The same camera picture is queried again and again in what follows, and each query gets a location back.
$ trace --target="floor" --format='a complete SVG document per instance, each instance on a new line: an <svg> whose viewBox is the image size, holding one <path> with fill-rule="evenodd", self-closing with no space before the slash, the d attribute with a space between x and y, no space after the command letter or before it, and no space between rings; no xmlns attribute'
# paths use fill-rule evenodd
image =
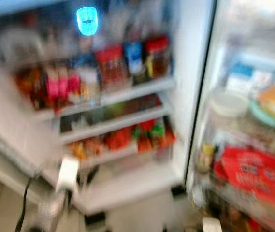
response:
<svg viewBox="0 0 275 232"><path fill-rule="evenodd" d="M13 232L22 209L22 197L0 183L0 232ZM36 212L36 206L27 204L26 225ZM186 228L200 221L190 201L182 197L173 200L170 191L158 193L107 213L106 225L85 229L84 218L77 210L65 211L57 232L101 232L108 227L112 232L161 232L167 228Z"/></svg>

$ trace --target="jar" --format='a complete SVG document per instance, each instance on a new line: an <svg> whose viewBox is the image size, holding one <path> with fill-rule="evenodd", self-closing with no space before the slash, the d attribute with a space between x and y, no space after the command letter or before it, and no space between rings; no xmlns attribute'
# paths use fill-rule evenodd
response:
<svg viewBox="0 0 275 232"><path fill-rule="evenodd" d="M170 65L168 38L164 36L147 41L145 51L149 78L155 79L167 75Z"/></svg>
<svg viewBox="0 0 275 232"><path fill-rule="evenodd" d="M125 44L125 54L129 73L133 77L134 84L136 85L147 81L142 61L142 43L132 42Z"/></svg>
<svg viewBox="0 0 275 232"><path fill-rule="evenodd" d="M197 169L200 172L208 172L210 170L214 150L215 148L211 144L205 143L202 145L197 163Z"/></svg>
<svg viewBox="0 0 275 232"><path fill-rule="evenodd" d="M121 46L98 51L95 53L95 57L101 72L103 91L117 90L130 84Z"/></svg>

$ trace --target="blue light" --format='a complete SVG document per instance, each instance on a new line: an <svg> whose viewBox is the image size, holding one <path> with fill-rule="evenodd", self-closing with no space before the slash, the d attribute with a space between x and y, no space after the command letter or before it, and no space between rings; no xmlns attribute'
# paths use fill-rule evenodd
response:
<svg viewBox="0 0 275 232"><path fill-rule="evenodd" d="M98 12L95 7L82 7L76 12L77 23L83 35L94 35L98 29Z"/></svg>

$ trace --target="black cable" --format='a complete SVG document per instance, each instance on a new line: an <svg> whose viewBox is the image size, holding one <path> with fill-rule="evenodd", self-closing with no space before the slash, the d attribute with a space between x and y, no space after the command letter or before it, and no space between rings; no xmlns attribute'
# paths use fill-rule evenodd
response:
<svg viewBox="0 0 275 232"><path fill-rule="evenodd" d="M23 220L25 219L25 214L26 214L27 192L28 192L28 188L33 180L34 180L33 178L29 178L29 181L26 185L25 193L23 195L22 213L21 213L18 223L16 225L15 232L21 232Z"/></svg>

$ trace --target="bottle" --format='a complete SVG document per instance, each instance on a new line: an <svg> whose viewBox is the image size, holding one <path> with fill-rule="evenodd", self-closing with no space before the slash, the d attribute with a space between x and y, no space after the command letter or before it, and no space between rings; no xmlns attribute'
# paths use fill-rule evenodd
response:
<svg viewBox="0 0 275 232"><path fill-rule="evenodd" d="M129 73L134 84L146 81L145 68L142 62L142 43L132 42L125 44L125 55L128 62Z"/></svg>
<svg viewBox="0 0 275 232"><path fill-rule="evenodd" d="M214 154L214 146L209 143L202 144L202 149L200 150L200 154L197 162L197 169L200 172L206 173L210 170L213 154Z"/></svg>

